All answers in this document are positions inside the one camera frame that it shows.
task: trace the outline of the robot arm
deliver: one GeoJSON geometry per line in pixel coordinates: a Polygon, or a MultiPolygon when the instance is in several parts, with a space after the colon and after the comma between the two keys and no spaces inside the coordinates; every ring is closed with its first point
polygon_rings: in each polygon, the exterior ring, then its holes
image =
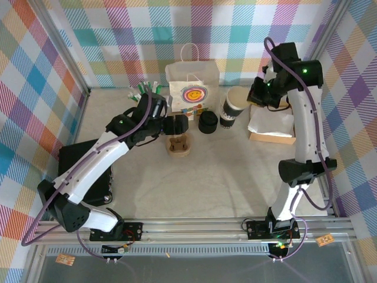
{"type": "Polygon", "coordinates": [[[157,138],[159,134],[182,134],[187,131],[188,119],[185,115],[166,117],[165,98],[152,93],[152,105],[145,123],[133,134],[117,140],[134,129],[147,111],[148,95],[142,95],[137,107],[115,116],[106,126],[96,144],[64,174],[53,182],[43,180],[38,185],[42,203],[62,185],[64,187],[48,207],[49,213],[67,232],[81,227],[98,229],[115,235],[122,232],[122,218],[111,209],[97,208],[83,202],[89,188],[117,159],[125,155],[146,137],[157,138]]]}
{"type": "MultiPolygon", "coordinates": [[[[280,44],[272,49],[279,60],[291,68],[308,86],[317,108],[322,97],[322,66],[319,61],[301,61],[295,43],[280,44]]],[[[264,80],[256,77],[250,89],[248,101],[258,106],[279,107],[280,99],[287,95],[295,114],[296,153],[295,158],[279,163],[279,174],[283,180],[279,194],[269,209],[266,222],[270,233],[292,228],[290,206],[298,188],[306,190],[316,177],[325,173],[317,152],[316,132],[320,136],[320,151],[329,170],[336,168],[336,160],[329,159],[322,129],[321,115],[318,114],[318,126],[315,123],[313,108],[305,90],[289,72],[272,60],[263,67],[264,80]]],[[[303,192],[299,192],[292,213],[303,192]]]]}

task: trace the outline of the white napkin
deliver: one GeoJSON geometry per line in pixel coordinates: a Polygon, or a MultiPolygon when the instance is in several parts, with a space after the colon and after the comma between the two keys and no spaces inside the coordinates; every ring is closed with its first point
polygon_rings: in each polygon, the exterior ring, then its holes
{"type": "Polygon", "coordinates": [[[293,115],[292,110],[271,112],[267,107],[251,107],[248,129],[252,133],[268,134],[278,137],[292,137],[293,115]]]}

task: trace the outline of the colorful plaid fabric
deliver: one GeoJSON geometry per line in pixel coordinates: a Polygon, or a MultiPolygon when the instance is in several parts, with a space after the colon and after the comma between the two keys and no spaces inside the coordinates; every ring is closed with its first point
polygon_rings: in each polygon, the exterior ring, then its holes
{"type": "Polygon", "coordinates": [[[377,2],[353,1],[321,57],[336,202],[377,282],[377,2]]]}
{"type": "Polygon", "coordinates": [[[317,29],[317,31],[316,31],[313,39],[312,39],[312,42],[309,45],[309,48],[306,50],[304,60],[309,60],[312,57],[313,52],[314,52],[314,48],[315,48],[316,44],[318,43],[318,41],[322,38],[322,35],[323,35],[323,33],[326,29],[326,24],[330,20],[330,17],[332,15],[332,13],[334,12],[335,6],[338,2],[339,2],[339,0],[332,0],[330,5],[328,6],[327,11],[322,18],[322,22],[318,26],[318,29],[317,29]]]}
{"type": "MultiPolygon", "coordinates": [[[[135,86],[140,80],[167,85],[165,66],[180,60],[187,42],[198,45],[200,60],[216,61],[220,84],[250,85],[269,59],[264,38],[294,41],[307,49],[317,28],[326,22],[321,23],[317,11],[330,2],[45,0],[93,87],[135,86]]],[[[183,54],[187,60],[197,58],[194,48],[183,54]]]]}
{"type": "Polygon", "coordinates": [[[27,1],[0,0],[0,282],[21,278],[37,185],[56,176],[83,98],[27,1]]]}

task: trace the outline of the paper cup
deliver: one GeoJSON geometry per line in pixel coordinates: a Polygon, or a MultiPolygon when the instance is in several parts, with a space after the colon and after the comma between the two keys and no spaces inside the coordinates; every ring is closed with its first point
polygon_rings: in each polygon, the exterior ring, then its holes
{"type": "Polygon", "coordinates": [[[247,96],[249,89],[246,87],[231,87],[226,95],[224,103],[220,106],[220,125],[230,129],[235,119],[249,106],[247,96]]]}

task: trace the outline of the black cup lid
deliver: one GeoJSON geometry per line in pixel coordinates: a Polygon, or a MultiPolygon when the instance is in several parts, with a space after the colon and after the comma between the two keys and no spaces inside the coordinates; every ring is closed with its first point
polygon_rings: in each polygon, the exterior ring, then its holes
{"type": "Polygon", "coordinates": [[[199,130],[204,134],[212,134],[216,131],[219,119],[212,111],[204,111],[199,117],[199,130]]]}

